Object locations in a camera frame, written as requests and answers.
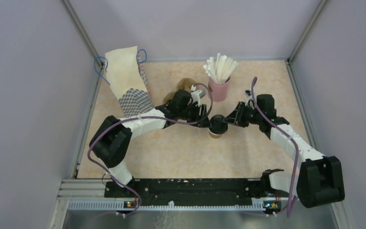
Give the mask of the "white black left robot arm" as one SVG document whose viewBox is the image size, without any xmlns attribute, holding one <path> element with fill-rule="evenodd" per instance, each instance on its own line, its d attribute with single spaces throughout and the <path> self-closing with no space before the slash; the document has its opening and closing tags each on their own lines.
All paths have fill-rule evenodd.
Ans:
<svg viewBox="0 0 366 229">
<path fill-rule="evenodd" d="M 88 152 L 94 153 L 100 159 L 98 165 L 116 180 L 115 190 L 120 196 L 128 197 L 134 190 L 133 176 L 125 162 L 130 141 L 174 124 L 209 127 L 210 109 L 201 102 L 205 95 L 205 90 L 179 89 L 172 99 L 146 113 L 121 119 L 113 115 L 105 118 L 91 139 Z"/>
</svg>

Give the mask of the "single brown paper cup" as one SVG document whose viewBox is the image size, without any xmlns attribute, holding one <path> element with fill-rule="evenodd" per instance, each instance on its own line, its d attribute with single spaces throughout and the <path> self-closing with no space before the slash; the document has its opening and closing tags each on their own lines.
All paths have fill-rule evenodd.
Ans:
<svg viewBox="0 0 366 229">
<path fill-rule="evenodd" d="M 213 139 L 219 139 L 219 138 L 222 137 L 223 133 L 222 134 L 217 134 L 217 133 L 213 133 L 213 132 L 209 131 L 209 135 Z"/>
</svg>

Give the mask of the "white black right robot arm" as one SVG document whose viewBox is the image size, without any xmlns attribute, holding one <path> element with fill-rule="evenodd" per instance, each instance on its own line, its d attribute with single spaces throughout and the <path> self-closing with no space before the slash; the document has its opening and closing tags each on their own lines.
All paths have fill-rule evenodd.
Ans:
<svg viewBox="0 0 366 229">
<path fill-rule="evenodd" d="M 257 125 L 271 141 L 283 148 L 293 159 L 295 167 L 290 174 L 270 172 L 260 184 L 261 192 L 274 196 L 279 190 L 297 197 L 306 208 L 340 202 L 345 199 L 343 171 L 336 156 L 325 156 L 310 146 L 289 122 L 277 116 L 275 99 L 271 94 L 249 96 L 223 119 L 224 123 L 248 127 Z"/>
</svg>

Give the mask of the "black plastic cup lid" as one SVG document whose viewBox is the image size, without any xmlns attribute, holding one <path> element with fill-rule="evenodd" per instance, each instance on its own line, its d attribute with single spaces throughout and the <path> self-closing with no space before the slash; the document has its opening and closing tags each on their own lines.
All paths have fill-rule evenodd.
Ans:
<svg viewBox="0 0 366 229">
<path fill-rule="evenodd" d="M 223 135 L 228 130 L 228 124 L 224 119 L 225 117 L 221 114 L 214 115 L 210 120 L 209 132 L 213 135 Z"/>
</svg>

